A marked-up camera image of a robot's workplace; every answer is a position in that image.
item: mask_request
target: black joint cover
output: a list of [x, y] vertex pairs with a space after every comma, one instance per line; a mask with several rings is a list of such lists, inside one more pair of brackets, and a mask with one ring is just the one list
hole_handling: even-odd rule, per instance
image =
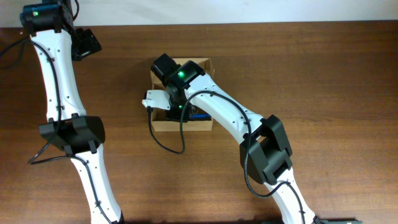
[[175, 61], [170, 58], [167, 54], [162, 54], [159, 58], [154, 61], [154, 64], [150, 70], [156, 75], [156, 77], [162, 81], [163, 86], [166, 86], [166, 79], [181, 65], [177, 65]]
[[71, 34], [73, 16], [70, 1], [43, 1], [42, 4], [24, 6], [19, 15], [22, 26], [27, 33], [36, 36], [36, 32], [54, 30], [61, 32], [61, 29]]
[[[257, 134], [252, 134], [249, 147], [248, 174], [259, 184], [267, 182], [274, 185], [277, 178], [292, 167], [290, 156], [292, 149], [287, 139], [282, 122], [274, 115], [262, 119], [262, 126], [254, 133], [259, 133], [264, 138], [261, 142], [256, 140]], [[240, 144], [241, 165], [248, 147], [248, 138]]]
[[[80, 116], [60, 122], [60, 130], [51, 143], [69, 156], [86, 151], [96, 153], [98, 146], [105, 142], [100, 117]], [[49, 140], [55, 133], [56, 125], [57, 122], [40, 125], [40, 135]]]

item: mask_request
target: cardboard box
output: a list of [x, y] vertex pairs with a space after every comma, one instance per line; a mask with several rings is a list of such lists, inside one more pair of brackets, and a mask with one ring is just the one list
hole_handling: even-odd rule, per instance
[[[183, 65], [185, 62], [191, 60], [203, 68], [211, 78], [214, 77], [215, 70], [210, 58], [173, 58], [175, 63]], [[153, 90], [165, 90], [162, 82], [150, 72]], [[165, 111], [154, 108], [151, 116], [152, 127], [155, 131], [180, 131], [180, 123], [176, 121], [165, 120]], [[188, 121], [183, 124], [184, 131], [211, 131], [213, 127], [213, 118], [206, 121]]]

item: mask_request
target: wooden surface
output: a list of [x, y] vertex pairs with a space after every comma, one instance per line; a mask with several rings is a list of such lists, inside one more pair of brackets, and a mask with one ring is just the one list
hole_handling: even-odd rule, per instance
[[[91, 28], [103, 50], [73, 68], [88, 114], [105, 125], [106, 170], [126, 220], [280, 217], [272, 199], [246, 188], [238, 145], [218, 123], [212, 132], [186, 133], [181, 156], [152, 140], [141, 100], [149, 60], [164, 52], [210, 57], [224, 91], [284, 122], [295, 178], [317, 215], [398, 220], [398, 22]], [[0, 49], [19, 32], [1, 29]], [[37, 129], [45, 123], [45, 90], [32, 47], [17, 67], [0, 72], [0, 222], [89, 223], [71, 162], [26, 164], [45, 143]], [[178, 133], [156, 135], [181, 147]], [[61, 154], [51, 147], [43, 157]]]

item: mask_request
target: white robotic arm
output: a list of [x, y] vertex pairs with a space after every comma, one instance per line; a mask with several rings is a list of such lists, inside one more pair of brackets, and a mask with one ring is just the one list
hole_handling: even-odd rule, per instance
[[[181, 108], [181, 105], [185, 105], [180, 123], [189, 103], [201, 108], [225, 127], [238, 142], [241, 149], [241, 165], [244, 169], [247, 166], [249, 176], [257, 183], [264, 184], [270, 192], [277, 189], [272, 196], [281, 210], [284, 223], [333, 223], [319, 220], [305, 203], [293, 176], [292, 162], [289, 158], [292, 151], [279, 119], [273, 115], [264, 119], [240, 105], [192, 61], [181, 66], [163, 54], [155, 60], [152, 71], [162, 81], [166, 91], [149, 90], [142, 101], [146, 108], [172, 110], [173, 107]], [[252, 131], [249, 131], [247, 120]], [[266, 138], [258, 142], [261, 136]], [[248, 163], [245, 165], [246, 152]]]
[[121, 224], [124, 223], [122, 211], [113, 196], [105, 170], [104, 127], [99, 117], [86, 115], [72, 67], [72, 58], [81, 60], [101, 50], [101, 46], [90, 30], [73, 28], [69, 6], [70, 1], [47, 1], [25, 6], [21, 14], [22, 25], [28, 30], [39, 56], [47, 94], [49, 123], [39, 126], [40, 134], [66, 154], [32, 164], [70, 158], [86, 193], [91, 223]]

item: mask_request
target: black cable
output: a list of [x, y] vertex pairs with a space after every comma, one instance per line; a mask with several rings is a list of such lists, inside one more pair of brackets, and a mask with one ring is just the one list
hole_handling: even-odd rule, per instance
[[292, 187], [292, 185], [290, 183], [287, 184], [287, 186], [292, 190], [293, 194], [296, 196], [297, 201], [298, 201], [298, 205], [300, 207], [300, 213], [301, 213], [301, 219], [303, 220], [303, 224], [305, 224], [305, 218], [304, 218], [304, 210], [303, 210], [303, 205], [301, 204], [301, 200], [300, 197], [298, 195], [298, 193], [296, 192], [296, 190], [294, 190], [294, 188]]
[[[202, 90], [202, 91], [198, 91], [198, 92], [194, 93], [192, 96], [190, 96], [190, 97], [187, 99], [187, 102], [184, 104], [184, 107], [183, 107], [183, 109], [182, 109], [181, 114], [184, 114], [184, 113], [185, 113], [185, 111], [186, 111], [187, 108], [188, 108], [189, 102], [192, 100], [192, 98], [194, 98], [194, 97], [197, 96], [197, 95], [201, 95], [201, 94], [210, 94], [210, 96], [218, 96], [218, 97], [220, 97], [220, 98], [222, 98], [222, 99], [224, 99], [224, 100], [230, 102], [232, 105], [234, 105], [234, 106], [241, 112], [241, 114], [242, 114], [242, 116], [243, 116], [243, 118], [244, 118], [244, 120], [245, 120], [245, 123], [246, 123], [246, 125], [248, 126], [248, 135], [247, 135], [247, 137], [248, 137], [248, 146], [247, 146], [247, 150], [246, 150], [246, 153], [245, 153], [245, 156], [244, 156], [243, 172], [244, 172], [244, 180], [245, 180], [245, 182], [246, 182], [246, 186], [248, 187], [248, 189], [250, 190], [250, 192], [251, 192], [252, 194], [254, 194], [256, 197], [258, 197], [258, 198], [269, 198], [270, 196], [272, 196], [272, 195], [279, 189], [279, 187], [281, 187], [281, 186], [284, 185], [284, 184], [287, 184], [288, 186], [290, 186], [290, 189], [292, 189], [293, 193], [295, 194], [295, 196], [296, 196], [296, 198], [297, 198], [298, 204], [300, 205], [300, 213], [302, 214], [302, 221], [303, 221], [303, 224], [305, 224], [305, 219], [304, 219], [304, 213], [305, 213], [305, 212], [303, 211], [302, 203], [301, 203], [301, 201], [300, 201], [299, 196], [297, 195], [297, 192], [296, 192], [296, 191], [292, 188], [292, 186], [290, 185], [290, 182], [287, 182], [287, 181], [286, 181], [286, 182], [281, 182], [274, 190], [272, 190], [269, 194], [266, 194], [266, 195], [258, 194], [258, 193], [257, 193], [256, 191], [254, 191], [254, 189], [251, 187], [251, 184], [250, 184], [250, 181], [249, 181], [249, 177], [248, 177], [248, 159], [249, 159], [249, 149], [250, 149], [250, 145], [251, 145], [251, 135], [252, 135], [252, 131], [251, 131], [251, 125], [250, 125], [250, 120], [249, 120], [248, 116], [246, 115], [246, 113], [245, 113], [245, 111], [242, 109], [242, 107], [240, 107], [240, 106], [237, 104], [237, 102], [235, 102], [234, 100], [232, 100], [232, 99], [230, 99], [230, 98], [228, 98], [228, 97], [226, 97], [226, 96], [224, 96], [224, 95], [221, 95], [221, 94], [219, 94], [219, 93], [216, 93], [216, 92], [214, 92], [214, 91]], [[169, 149], [169, 148], [167, 148], [167, 147], [161, 145], [161, 143], [158, 142], [158, 140], [156, 140], [156, 138], [154, 137], [154, 135], [153, 135], [153, 133], [152, 133], [152, 128], [151, 128], [152, 126], [151, 126], [151, 124], [150, 124], [150, 113], [152, 112], [152, 108], [148, 107], [147, 110], [148, 110], [148, 114], [149, 114], [149, 131], [150, 131], [152, 137], [155, 139], [156, 143], [159, 144], [160, 146], [162, 146], [164, 149], [166, 149], [166, 150], [168, 150], [168, 151], [171, 151], [171, 152], [174, 152], [174, 153], [176, 153], [176, 154], [181, 154], [181, 153], [183, 153], [183, 152], [185, 151], [185, 140], [184, 140], [183, 129], [182, 129], [182, 125], [183, 125], [183, 116], [181, 116], [181, 118], [180, 118], [180, 135], [181, 135], [181, 142], [182, 142], [182, 150], [181, 150], [181, 152], [176, 152], [176, 151], [174, 151], [174, 150], [171, 150], [171, 149]]]
[[76, 160], [80, 161], [84, 165], [84, 167], [86, 167], [88, 178], [90, 180], [91, 189], [93, 190], [93, 195], [94, 195], [94, 199], [95, 199], [95, 205], [99, 208], [99, 211], [104, 216], [106, 221], [109, 224], [112, 224], [111, 220], [106, 216], [104, 210], [101, 207], [101, 202], [98, 200], [98, 196], [97, 196], [97, 193], [95, 191], [94, 182], [93, 182], [93, 178], [91, 176], [90, 168], [88, 167], [87, 162], [85, 162], [83, 159], [80, 159], [79, 157], [76, 157], [76, 156], [58, 156], [58, 157], [53, 157], [53, 158], [49, 158], [49, 159], [42, 159], [40, 161], [32, 162], [31, 165], [42, 164], [42, 163], [45, 163], [45, 162], [51, 162], [51, 161], [56, 161], [56, 160], [60, 160], [60, 159], [76, 159]]
[[79, 11], [80, 11], [79, 2], [77, 0], [75, 0], [75, 3], [76, 3], [76, 14], [73, 16], [73, 21], [75, 21], [75, 19], [77, 18], [77, 15], [79, 15]]
[[8, 45], [4, 50], [2, 50], [0, 52], [0, 58], [7, 53], [10, 49], [12, 49], [13, 47], [17, 46], [18, 44], [22, 44], [21, 48], [19, 49], [19, 54], [18, 54], [18, 58], [12, 62], [10, 65], [6, 65], [4, 67], [0, 67], [0, 69], [7, 69], [7, 68], [11, 68], [13, 66], [15, 66], [16, 64], [18, 64], [18, 62], [21, 61], [22, 58], [22, 54], [24, 53], [24, 47], [25, 47], [25, 40], [27, 40], [29, 38], [29, 36], [23, 37], [22, 39]]
[[181, 150], [180, 152], [177, 152], [177, 151], [174, 151], [173, 149], [169, 149], [169, 148], [167, 148], [166, 146], [162, 145], [162, 144], [155, 138], [154, 133], [152, 132], [152, 123], [151, 123], [151, 121], [150, 121], [150, 116], [151, 116], [151, 114], [152, 114], [152, 108], [151, 108], [150, 106], [148, 106], [147, 111], [148, 111], [148, 126], [149, 126], [149, 133], [150, 133], [150, 135], [152, 136], [152, 138], [155, 140], [155, 142], [156, 142], [160, 147], [164, 148], [165, 150], [167, 150], [167, 151], [169, 151], [169, 152], [172, 152], [172, 153], [174, 153], [174, 154], [183, 154], [184, 151], [185, 151], [185, 143], [183, 143], [182, 150]]
[[31, 164], [50, 146], [51, 142], [57, 136], [57, 134], [61, 128], [62, 107], [61, 107], [61, 97], [60, 97], [60, 90], [59, 90], [59, 86], [58, 86], [57, 72], [55, 71], [54, 62], [52, 61], [51, 56], [38, 43], [31, 41], [31, 40], [26, 40], [26, 42], [28, 42], [28, 43], [34, 45], [35, 47], [37, 47], [38, 49], [40, 49], [43, 52], [43, 54], [47, 57], [47, 61], [50, 63], [51, 70], [52, 70], [53, 77], [54, 77], [55, 94], [57, 96], [57, 110], [58, 110], [58, 122], [57, 122], [57, 125], [55, 126], [55, 132], [50, 137], [50, 139], [47, 141], [47, 143], [45, 143], [45, 145], [41, 148], [41, 150], [39, 150], [36, 155], [34, 155], [32, 158], [29, 159], [28, 164]]

